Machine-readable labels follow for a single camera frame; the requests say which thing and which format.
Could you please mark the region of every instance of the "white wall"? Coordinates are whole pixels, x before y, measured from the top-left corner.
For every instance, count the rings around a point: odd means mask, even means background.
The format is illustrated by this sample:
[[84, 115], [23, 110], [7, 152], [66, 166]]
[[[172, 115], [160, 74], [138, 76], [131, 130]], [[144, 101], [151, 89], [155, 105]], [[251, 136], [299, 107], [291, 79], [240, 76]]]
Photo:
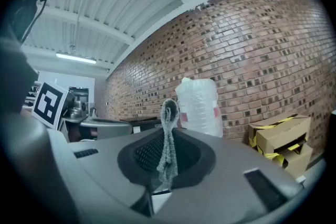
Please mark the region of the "white wall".
[[46, 81], [57, 84], [65, 90], [68, 90], [69, 87], [82, 87], [89, 88], [89, 103], [94, 103], [94, 78], [73, 76], [67, 74], [39, 71], [38, 81]]

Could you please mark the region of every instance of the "red label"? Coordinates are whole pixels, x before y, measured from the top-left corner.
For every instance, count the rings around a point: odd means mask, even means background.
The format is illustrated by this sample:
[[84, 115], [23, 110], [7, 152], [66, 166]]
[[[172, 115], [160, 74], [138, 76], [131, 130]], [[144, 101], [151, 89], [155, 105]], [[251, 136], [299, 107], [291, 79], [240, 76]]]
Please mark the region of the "red label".
[[218, 117], [220, 115], [219, 107], [214, 108], [215, 117]]
[[187, 113], [181, 113], [181, 121], [184, 121], [184, 122], [188, 121]]

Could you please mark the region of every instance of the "black plastic panel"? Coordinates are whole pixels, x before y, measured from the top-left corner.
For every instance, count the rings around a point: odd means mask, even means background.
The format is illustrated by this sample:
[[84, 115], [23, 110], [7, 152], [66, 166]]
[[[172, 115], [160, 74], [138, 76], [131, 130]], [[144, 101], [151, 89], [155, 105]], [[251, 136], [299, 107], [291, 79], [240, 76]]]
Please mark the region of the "black plastic panel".
[[247, 172], [244, 176], [268, 211], [273, 211], [287, 202], [287, 198], [260, 170]]
[[[207, 144], [173, 129], [179, 174], [173, 179], [172, 189], [195, 186], [213, 169], [216, 156]], [[159, 173], [156, 168], [164, 144], [163, 129], [129, 144], [118, 154], [118, 165], [123, 175], [132, 183], [153, 191], [153, 182]]]
[[74, 155], [77, 159], [79, 159], [96, 153], [98, 153], [98, 150], [96, 150], [95, 148], [91, 148], [89, 150], [74, 152]]

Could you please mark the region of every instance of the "gray fabric cloth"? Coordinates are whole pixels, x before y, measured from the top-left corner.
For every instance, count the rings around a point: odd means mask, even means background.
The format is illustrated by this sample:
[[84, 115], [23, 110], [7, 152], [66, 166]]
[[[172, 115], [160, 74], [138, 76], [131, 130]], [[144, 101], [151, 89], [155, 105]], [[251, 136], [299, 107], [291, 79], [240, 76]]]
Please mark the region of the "gray fabric cloth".
[[159, 179], [161, 182], [172, 185], [173, 178], [178, 175], [177, 159], [172, 134], [173, 128], [179, 120], [180, 113], [178, 105], [172, 99], [164, 101], [161, 109], [161, 123], [164, 131], [164, 144], [162, 156], [157, 166], [160, 172]]

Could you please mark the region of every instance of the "yellow tape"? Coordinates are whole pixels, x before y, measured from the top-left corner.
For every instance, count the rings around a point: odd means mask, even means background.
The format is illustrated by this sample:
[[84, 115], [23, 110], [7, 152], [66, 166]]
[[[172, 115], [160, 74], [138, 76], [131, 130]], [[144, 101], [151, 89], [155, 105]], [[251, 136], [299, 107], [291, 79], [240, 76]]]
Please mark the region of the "yellow tape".
[[295, 144], [295, 145], [293, 145], [293, 146], [290, 146], [290, 147], [288, 148], [288, 150], [293, 151], [293, 150], [295, 150], [296, 148], [298, 148], [299, 146], [300, 146], [299, 144]]
[[272, 124], [272, 125], [261, 126], [261, 127], [257, 127], [256, 129], [271, 129], [271, 128], [274, 128], [275, 126], [277, 126], [278, 125], [277, 123], [286, 122], [286, 121], [289, 121], [291, 119], [294, 119], [294, 117], [285, 118], [281, 121], [278, 121], [278, 122], [274, 123], [274, 125]]
[[285, 122], [285, 121], [289, 121], [289, 120], [291, 120], [291, 119], [293, 119], [294, 117], [289, 117], [289, 118], [286, 118], [286, 119], [284, 119], [284, 120], [281, 120], [281, 121], [278, 121], [278, 122]]
[[[278, 121], [277, 123], [286, 122], [286, 121], [289, 121], [289, 120], [291, 120], [293, 118], [294, 117], [288, 117], [288, 118], [285, 118], [285, 119], [283, 119], [281, 121]], [[271, 128], [274, 128], [277, 125], [278, 124], [260, 126], [260, 127], [256, 127], [256, 129], [259, 129], [259, 130], [271, 129]], [[250, 142], [250, 146], [251, 147], [257, 146], [258, 152], [260, 154], [263, 154], [266, 158], [273, 159], [274, 157], [277, 157], [280, 160], [281, 163], [284, 162], [284, 157], [282, 155], [278, 154], [278, 153], [263, 153], [262, 149], [257, 145], [257, 136], [256, 135], [253, 137], [253, 139], [251, 139], [250, 137], [248, 139], [249, 139], [249, 142]], [[289, 147], [288, 150], [290, 150], [290, 151], [295, 150], [299, 146], [300, 146], [299, 144], [295, 144], [295, 145]]]
[[274, 128], [276, 125], [266, 125], [266, 126], [261, 126], [261, 127], [257, 127], [256, 129], [271, 129]]
[[280, 161], [281, 164], [284, 163], [285, 157], [283, 157], [282, 155], [279, 155], [279, 156], [277, 156], [277, 158], [278, 158], [278, 161]]
[[255, 147], [257, 145], [257, 136], [253, 137], [253, 140], [249, 137], [250, 146]]
[[261, 148], [259, 147], [259, 146], [257, 146], [258, 147], [258, 152], [260, 153], [260, 154], [263, 154], [263, 151], [261, 150]]
[[279, 156], [280, 154], [278, 153], [264, 153], [264, 156], [268, 159], [273, 159], [276, 156]]

